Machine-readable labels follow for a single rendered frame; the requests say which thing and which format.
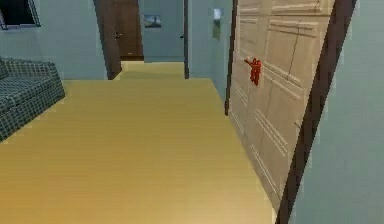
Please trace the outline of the blue framed wall picture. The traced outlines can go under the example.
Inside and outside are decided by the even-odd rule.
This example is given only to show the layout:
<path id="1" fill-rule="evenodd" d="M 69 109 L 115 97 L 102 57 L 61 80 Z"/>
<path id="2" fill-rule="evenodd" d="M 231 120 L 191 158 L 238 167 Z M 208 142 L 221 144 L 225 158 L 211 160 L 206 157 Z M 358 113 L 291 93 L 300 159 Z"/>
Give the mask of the blue framed wall picture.
<path id="1" fill-rule="evenodd" d="M 160 15 L 145 15 L 144 16 L 144 27 L 145 28 L 160 28 L 161 27 L 161 16 Z"/>

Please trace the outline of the dark brown room door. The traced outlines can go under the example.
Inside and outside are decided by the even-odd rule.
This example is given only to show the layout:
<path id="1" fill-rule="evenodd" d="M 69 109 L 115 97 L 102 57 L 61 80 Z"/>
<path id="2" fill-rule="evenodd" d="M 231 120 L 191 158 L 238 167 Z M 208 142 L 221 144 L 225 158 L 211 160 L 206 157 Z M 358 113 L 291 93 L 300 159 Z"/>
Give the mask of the dark brown room door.
<path id="1" fill-rule="evenodd" d="M 116 32 L 122 60 L 142 60 L 143 46 L 138 0 L 114 0 Z"/>

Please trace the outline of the beige panelled room door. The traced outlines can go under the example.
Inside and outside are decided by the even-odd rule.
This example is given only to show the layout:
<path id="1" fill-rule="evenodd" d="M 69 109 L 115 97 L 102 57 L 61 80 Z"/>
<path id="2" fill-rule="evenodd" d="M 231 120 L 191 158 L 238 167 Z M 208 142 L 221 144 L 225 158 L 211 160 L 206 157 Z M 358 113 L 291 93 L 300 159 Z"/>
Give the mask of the beige panelled room door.
<path id="1" fill-rule="evenodd" d="M 278 209 L 335 0 L 238 0 L 229 117 Z M 261 61 L 258 85 L 245 59 Z"/>

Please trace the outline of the green checked sofa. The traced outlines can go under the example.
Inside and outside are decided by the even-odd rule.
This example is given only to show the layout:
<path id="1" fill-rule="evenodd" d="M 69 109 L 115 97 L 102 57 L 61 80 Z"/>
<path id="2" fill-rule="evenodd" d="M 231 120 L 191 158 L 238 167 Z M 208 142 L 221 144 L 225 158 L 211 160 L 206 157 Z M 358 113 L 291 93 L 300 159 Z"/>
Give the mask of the green checked sofa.
<path id="1" fill-rule="evenodd" d="M 0 57 L 0 142 L 64 97 L 54 63 Z"/>

